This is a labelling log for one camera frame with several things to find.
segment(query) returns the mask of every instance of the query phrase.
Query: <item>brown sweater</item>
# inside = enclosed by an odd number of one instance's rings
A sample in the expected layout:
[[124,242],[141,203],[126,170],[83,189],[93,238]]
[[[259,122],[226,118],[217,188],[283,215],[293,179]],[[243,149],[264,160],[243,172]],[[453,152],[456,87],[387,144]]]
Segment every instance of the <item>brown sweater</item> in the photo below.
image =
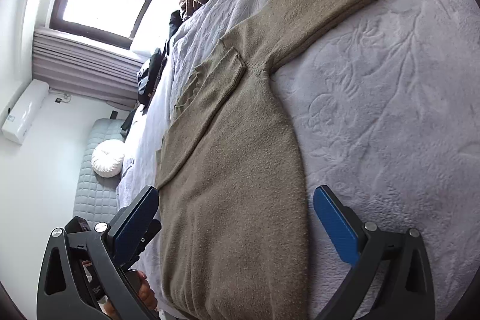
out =
[[307,318],[302,158],[269,77],[373,1],[270,0],[190,77],[156,181],[163,288],[189,318]]

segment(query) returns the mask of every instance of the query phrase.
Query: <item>round white cushion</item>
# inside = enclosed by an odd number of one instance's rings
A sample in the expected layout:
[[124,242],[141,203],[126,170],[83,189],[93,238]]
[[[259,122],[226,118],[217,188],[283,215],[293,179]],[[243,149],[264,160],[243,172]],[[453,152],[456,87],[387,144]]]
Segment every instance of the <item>round white cushion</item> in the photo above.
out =
[[92,168],[104,178],[112,178],[122,171],[125,143],[120,140],[106,140],[97,145],[92,153]]

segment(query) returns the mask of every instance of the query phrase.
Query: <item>bedspread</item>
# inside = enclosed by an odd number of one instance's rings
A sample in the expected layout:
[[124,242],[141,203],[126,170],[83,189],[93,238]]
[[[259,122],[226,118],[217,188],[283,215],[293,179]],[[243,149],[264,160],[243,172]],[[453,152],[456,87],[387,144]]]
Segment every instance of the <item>bedspread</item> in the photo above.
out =
[[[121,206],[155,179],[155,154],[193,68],[268,0],[212,0],[184,23],[146,119]],[[301,149],[307,191],[329,185],[363,221],[420,229],[444,319],[480,265],[480,10],[474,0],[378,0],[272,77]],[[310,204],[310,317],[332,297],[340,261]],[[160,307],[158,240],[138,268]],[[374,301],[375,280],[358,315]]]

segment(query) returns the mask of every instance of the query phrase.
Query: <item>silver bolt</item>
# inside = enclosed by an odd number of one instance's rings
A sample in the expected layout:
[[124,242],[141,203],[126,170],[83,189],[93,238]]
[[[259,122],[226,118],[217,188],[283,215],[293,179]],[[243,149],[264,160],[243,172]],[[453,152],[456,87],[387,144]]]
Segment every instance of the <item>silver bolt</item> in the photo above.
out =
[[56,228],[56,229],[54,229],[54,230],[52,231],[52,236],[53,236],[54,238],[58,238],[58,237],[62,234],[62,232],[63,232],[63,229],[61,229],[61,228]]
[[370,232],[375,232],[377,230],[377,224],[372,223],[371,221],[367,221],[365,223],[365,229]]
[[415,228],[410,228],[409,233],[413,238],[418,238],[420,236],[420,232]]
[[95,231],[98,232],[98,233],[102,233],[102,232],[105,232],[108,227],[109,227],[109,225],[107,223],[98,223],[95,226]]

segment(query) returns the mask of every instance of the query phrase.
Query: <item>white air conditioner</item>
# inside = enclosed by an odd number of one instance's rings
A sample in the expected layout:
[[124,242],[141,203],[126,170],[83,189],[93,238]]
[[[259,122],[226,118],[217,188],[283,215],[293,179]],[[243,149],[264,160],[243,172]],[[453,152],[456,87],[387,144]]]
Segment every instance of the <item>white air conditioner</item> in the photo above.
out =
[[23,144],[43,100],[49,94],[48,83],[33,79],[9,113],[3,124],[3,135],[18,144]]

